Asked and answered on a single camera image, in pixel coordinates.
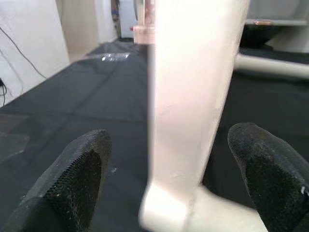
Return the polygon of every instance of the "white pipe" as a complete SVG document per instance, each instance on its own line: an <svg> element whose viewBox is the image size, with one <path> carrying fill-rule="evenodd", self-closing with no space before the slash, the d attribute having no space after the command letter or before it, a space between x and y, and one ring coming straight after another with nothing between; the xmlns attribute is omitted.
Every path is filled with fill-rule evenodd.
<svg viewBox="0 0 309 232"><path fill-rule="evenodd" d="M234 69L309 79L309 65L307 64L258 58L242 54L237 55Z"/></svg>

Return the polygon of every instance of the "black cable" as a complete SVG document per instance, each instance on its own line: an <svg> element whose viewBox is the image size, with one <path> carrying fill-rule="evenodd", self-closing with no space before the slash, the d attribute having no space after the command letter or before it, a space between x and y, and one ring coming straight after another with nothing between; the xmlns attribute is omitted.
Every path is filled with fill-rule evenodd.
<svg viewBox="0 0 309 232"><path fill-rule="evenodd" d="M0 96L5 96L8 93L8 88L5 85L3 85L2 88L3 87L5 87L5 92L4 92L4 89L2 89L3 90L3 94L0 94Z"/></svg>
<svg viewBox="0 0 309 232"><path fill-rule="evenodd" d="M24 53L19 49L19 47L17 46L17 44L14 42L14 40L2 29L2 27L0 27L0 30L6 35L6 37L8 37L8 39L12 42L12 44L16 47L16 49L18 50L18 52L26 59L26 61L29 62L29 64L34 68L34 70L44 79L47 80L47 77L44 76L35 66L34 64L24 55Z"/></svg>
<svg viewBox="0 0 309 232"><path fill-rule="evenodd" d="M4 55L3 51L0 49L0 54L3 56L3 58L6 60L6 62L8 63L8 65L11 67L11 69L13 70L13 72L15 73L17 79L19 80L20 82L20 85L21 85L21 91L20 91L20 95L23 94L24 92L24 82L23 80L21 79L21 77L19 76L17 70L15 69L14 65L9 61L9 59Z"/></svg>
<svg viewBox="0 0 309 232"><path fill-rule="evenodd" d="M4 87L5 87L5 89L6 89L6 93L7 93L7 91L8 91L8 89L6 88L6 86L3 85L3 86L2 86L2 91L3 91L3 106L5 105L5 95L6 95L6 93L4 93Z"/></svg>

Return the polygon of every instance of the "white panel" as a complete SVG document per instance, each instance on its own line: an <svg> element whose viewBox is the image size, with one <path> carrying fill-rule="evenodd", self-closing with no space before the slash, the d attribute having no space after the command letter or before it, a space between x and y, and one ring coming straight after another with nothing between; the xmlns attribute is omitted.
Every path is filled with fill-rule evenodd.
<svg viewBox="0 0 309 232"><path fill-rule="evenodd" d="M0 26L46 77L69 64L55 0L0 0ZM0 49L20 76L0 54L0 77L9 89L7 102L45 80L1 31Z"/></svg>

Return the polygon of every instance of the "transparent plastic piece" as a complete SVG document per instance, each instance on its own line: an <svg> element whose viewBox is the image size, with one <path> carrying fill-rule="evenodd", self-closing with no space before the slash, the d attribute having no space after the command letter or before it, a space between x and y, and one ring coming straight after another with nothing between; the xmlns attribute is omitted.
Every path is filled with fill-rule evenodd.
<svg viewBox="0 0 309 232"><path fill-rule="evenodd" d="M100 59L103 62L120 62L125 61L130 57L130 53L102 53L102 54L91 54L85 57L82 57L80 60L87 59Z"/></svg>

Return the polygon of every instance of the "black floor mat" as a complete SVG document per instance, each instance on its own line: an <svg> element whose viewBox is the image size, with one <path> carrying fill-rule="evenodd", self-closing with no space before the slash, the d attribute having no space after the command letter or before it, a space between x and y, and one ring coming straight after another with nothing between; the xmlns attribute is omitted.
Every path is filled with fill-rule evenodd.
<svg viewBox="0 0 309 232"><path fill-rule="evenodd" d="M94 51L115 52L131 55L122 62L76 62L0 109L1 115L25 118L0 132L29 137L22 153L0 163L0 227L69 142L106 129L113 150L92 231L143 231L138 211L147 184L147 64L132 43L108 43ZM250 207L227 144L232 125L254 122L309 160L309 84L258 77L234 73L204 181L218 195Z"/></svg>

